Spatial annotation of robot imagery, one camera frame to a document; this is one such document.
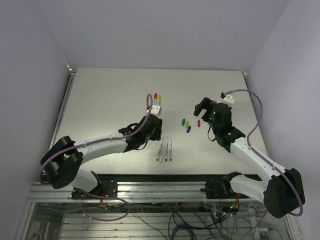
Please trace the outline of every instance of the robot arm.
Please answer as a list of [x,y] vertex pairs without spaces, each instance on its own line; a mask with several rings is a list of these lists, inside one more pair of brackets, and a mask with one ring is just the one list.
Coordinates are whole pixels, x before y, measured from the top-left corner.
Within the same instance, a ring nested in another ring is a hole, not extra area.
[[201,110],[205,109],[206,113],[202,119],[209,123],[217,143],[255,169],[261,178],[261,181],[256,181],[240,172],[232,172],[223,177],[222,189],[225,194],[238,193],[254,198],[263,203],[274,217],[281,218],[299,207],[296,195],[282,176],[284,174],[293,184],[304,204],[305,195],[300,173],[294,168],[287,170],[252,144],[249,145],[246,135],[232,123],[231,106],[235,101],[234,96],[222,94],[221,97],[223,99],[219,102],[205,97],[195,106],[193,115],[198,116]]
[[61,189],[72,186],[101,195],[104,186],[98,176],[93,171],[81,169],[80,166],[108,154],[137,150],[149,140],[161,140],[161,111],[161,106],[154,104],[151,109],[147,109],[146,116],[139,123],[132,123],[112,135],[89,140],[72,140],[69,136],[60,138],[40,161],[41,165],[45,164],[44,171],[52,187]]

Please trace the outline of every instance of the white table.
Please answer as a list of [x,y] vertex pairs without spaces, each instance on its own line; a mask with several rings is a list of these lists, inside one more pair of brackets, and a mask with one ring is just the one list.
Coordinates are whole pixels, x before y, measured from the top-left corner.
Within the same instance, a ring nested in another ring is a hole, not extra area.
[[[246,89],[240,71],[79,68],[70,91],[56,140],[88,140],[117,132],[145,115],[146,97],[161,94],[162,136],[172,137],[173,160],[156,161],[160,142],[149,141],[141,151],[116,153],[85,163],[81,168],[97,174],[255,174],[255,170],[207,138],[209,125],[193,116],[204,97],[220,100],[221,92]],[[186,133],[182,119],[190,122]],[[233,125],[247,134],[257,119],[249,94],[235,94]],[[251,142],[266,153],[257,129]]]

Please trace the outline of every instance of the wire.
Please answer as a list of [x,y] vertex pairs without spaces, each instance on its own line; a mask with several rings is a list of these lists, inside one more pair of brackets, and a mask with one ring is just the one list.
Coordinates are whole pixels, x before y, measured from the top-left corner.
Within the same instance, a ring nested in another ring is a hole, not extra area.
[[256,154],[258,155],[261,159],[263,159],[267,164],[269,164],[272,168],[274,168],[279,174],[281,174],[281,176],[285,179],[285,181],[289,184],[289,186],[291,187],[298,203],[299,203],[299,213],[293,213],[293,212],[290,212],[289,214],[292,215],[292,216],[295,216],[295,217],[300,217],[303,212],[304,212],[304,207],[303,207],[303,203],[301,201],[301,198],[299,196],[299,193],[298,191],[296,190],[296,188],[294,187],[294,185],[291,183],[291,181],[289,180],[289,178],[277,167],[274,167],[274,165],[272,164],[272,162],[270,162],[268,159],[266,159],[262,154],[260,154],[250,143],[250,136],[251,134],[257,129],[257,127],[259,126],[260,122],[261,122],[261,119],[262,119],[262,113],[263,113],[263,105],[262,105],[262,102],[261,102],[261,99],[259,98],[259,96],[254,93],[253,91],[250,91],[248,89],[236,89],[236,90],[231,90],[231,91],[227,91],[225,92],[224,94],[227,95],[227,94],[231,94],[231,93],[235,93],[235,92],[248,92],[252,95],[255,96],[255,98],[258,100],[259,102],[259,105],[260,105],[260,113],[259,113],[259,116],[258,116],[258,120],[256,122],[256,125],[254,126],[254,128],[248,133],[247,137],[246,137],[246,142],[248,144],[248,147],[251,148],[251,150]]
[[229,231],[229,230],[228,230],[228,219],[229,219],[229,218],[226,219],[226,222],[227,222],[226,227],[227,227],[227,228],[224,227],[224,225],[222,224],[222,222],[221,222],[219,225],[220,225],[221,228],[223,228],[223,230],[225,230],[227,233],[229,233],[229,234],[236,234],[236,233],[238,232],[238,224],[237,224],[237,222],[236,222],[236,220],[237,220],[238,218],[235,218],[235,219],[234,219],[232,231]]
[[244,239],[244,237],[245,237],[248,233],[250,233],[253,229],[254,229],[253,237],[255,237],[257,227],[258,227],[259,224],[262,222],[262,220],[263,220],[264,217],[267,215],[267,213],[268,213],[268,212],[266,212],[266,213],[262,216],[262,218],[260,219],[260,221],[257,223],[257,225],[256,225],[255,227],[251,228],[249,231],[247,231],[246,234],[243,235],[243,237],[242,237],[240,240]]
[[157,230],[159,233],[161,233],[161,235],[164,237],[165,240],[167,240],[167,237],[162,233],[162,231],[160,231],[158,228],[151,226],[149,223],[147,223],[145,220],[143,220],[141,217],[134,215],[131,212],[132,216],[136,217],[137,219],[140,219],[142,222],[144,222],[146,225],[148,225],[150,228],[153,228],[154,230]]
[[124,202],[127,206],[128,206],[128,210],[127,212],[120,216],[120,217],[117,217],[117,218],[113,218],[113,219],[102,219],[102,218],[98,218],[98,217],[94,217],[94,216],[90,216],[86,213],[86,210],[83,208],[82,209],[82,212],[83,212],[83,216],[84,217],[87,217],[87,218],[90,218],[90,219],[93,219],[93,220],[97,220],[97,221],[102,221],[102,222],[113,222],[113,221],[117,221],[117,220],[120,220],[120,219],[123,219],[125,218],[131,211],[131,204],[128,203],[126,200],[122,199],[122,198],[118,198],[118,197],[113,197],[113,196],[98,196],[96,197],[97,195],[94,195],[94,194],[91,194],[89,192],[86,192],[84,190],[81,190],[84,194],[92,197],[92,198],[99,198],[99,199],[107,199],[107,200],[118,200],[118,201],[122,201]]
[[280,235],[281,240],[284,240],[284,239],[282,238],[282,235],[281,235],[281,233],[280,233],[280,231],[279,231],[278,229],[271,228],[271,227],[269,227],[269,229],[270,229],[271,231],[273,231],[273,230],[277,231],[277,232],[279,233],[279,235]]
[[38,237],[38,236],[39,236],[39,234],[35,234],[32,237],[28,238],[27,240],[33,239],[34,237]]
[[145,145],[144,145],[142,148],[137,149],[137,151],[142,150],[142,149],[145,149],[145,147],[147,146],[147,144],[148,144],[148,142],[146,141],[146,142],[145,142]]
[[211,206],[208,206],[208,205],[205,205],[204,203],[200,203],[201,206],[204,206],[205,208],[207,209],[211,209],[215,212],[219,212],[219,213],[222,213],[224,216],[227,216],[227,217],[233,217],[233,218],[250,218],[250,217],[256,217],[256,216],[260,216],[260,215],[263,215],[263,214],[266,214],[268,212],[268,210],[264,210],[264,211],[261,211],[261,212],[256,212],[256,213],[251,213],[251,214],[248,214],[248,215],[235,215],[235,214],[230,214],[230,213],[227,213],[227,212],[223,212],[221,211],[220,209],[216,209],[216,208],[213,208]]
[[289,240],[292,240],[291,237],[290,237],[289,231],[288,231],[288,227],[287,227],[287,223],[286,223],[285,218],[283,218],[283,220],[284,220],[284,226],[285,226],[286,234],[288,235]]
[[[217,219],[214,217],[214,215],[212,214],[212,212],[210,212],[210,214],[211,214],[211,218],[212,218],[212,221],[215,223],[215,221],[217,221]],[[227,238],[226,236],[224,236],[223,235],[223,233],[222,233],[222,231],[220,231],[220,229],[217,227],[217,225],[215,225],[216,226],[216,229],[217,229],[217,231],[219,232],[219,234],[221,235],[221,237],[224,239],[224,238]]]
[[[177,214],[179,216],[179,218],[183,221],[183,223],[185,224],[185,227],[182,227],[181,225],[179,225],[176,220],[175,220],[175,214]],[[211,227],[213,225],[216,225],[224,220],[226,220],[227,218],[224,218],[224,219],[219,219],[218,222],[213,222],[213,224],[210,224],[210,225],[205,225],[204,227],[197,227],[197,226],[191,226],[190,224],[188,224],[183,218],[182,216],[178,213],[178,212],[175,212],[172,216],[173,218],[173,222],[175,223],[176,226],[180,227],[180,228],[186,228],[186,229],[194,229],[194,230],[205,230],[205,229],[215,229],[214,227]]]
[[209,137],[210,130],[211,130],[211,125],[209,125],[209,129],[208,129],[208,132],[207,132],[206,135],[208,136],[208,139],[209,139],[211,142],[214,142],[214,141],[216,140],[216,138],[210,139],[210,137]]
[[185,225],[181,225],[181,226],[176,226],[173,231],[172,231],[172,234],[170,235],[170,223],[171,223],[171,219],[173,218],[175,212],[178,210],[178,208],[180,208],[181,206],[177,206],[176,209],[173,210],[170,218],[169,218],[169,221],[168,221],[168,236],[169,236],[169,239],[170,240],[174,240],[175,238],[175,235],[177,234],[177,232],[179,232],[180,230],[185,230],[188,234],[189,234],[189,237],[190,237],[190,240],[197,240],[197,237],[196,235],[194,234],[193,230],[191,228],[186,228]]
[[209,227],[207,227],[206,223],[202,220],[202,218],[201,218],[198,214],[196,214],[195,212],[193,212],[193,214],[203,223],[203,225],[204,225],[205,228],[209,231],[209,233],[210,233],[213,237],[215,237],[214,233],[210,230]]

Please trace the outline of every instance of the pen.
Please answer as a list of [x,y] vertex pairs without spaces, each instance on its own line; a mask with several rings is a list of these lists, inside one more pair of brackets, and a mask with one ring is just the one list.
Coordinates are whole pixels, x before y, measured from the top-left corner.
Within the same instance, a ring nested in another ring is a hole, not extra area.
[[153,104],[157,105],[157,93],[154,94]]
[[162,145],[164,144],[164,138],[162,138],[162,143],[160,145],[159,151],[158,151],[158,155],[156,156],[156,160],[159,161],[160,155],[161,155],[161,149],[162,149]]
[[170,161],[172,161],[172,138],[170,137]]
[[166,137],[166,144],[165,144],[165,161],[168,161],[168,144],[169,144],[169,140],[168,140],[168,137]]
[[164,140],[164,143],[162,144],[161,156],[159,158],[160,163],[162,163],[162,159],[164,158],[165,148],[166,148],[166,140]]

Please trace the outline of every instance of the gray wall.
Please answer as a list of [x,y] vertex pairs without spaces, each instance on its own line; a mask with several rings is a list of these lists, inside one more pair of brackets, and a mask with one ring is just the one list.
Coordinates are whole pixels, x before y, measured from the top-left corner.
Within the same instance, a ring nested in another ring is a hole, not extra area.
[[319,0],[291,0],[247,81],[264,104],[260,127],[269,155],[302,174],[306,240],[319,239],[319,9]]
[[34,1],[0,1],[1,239],[14,238],[68,76]]
[[38,0],[72,68],[248,71],[289,0]]

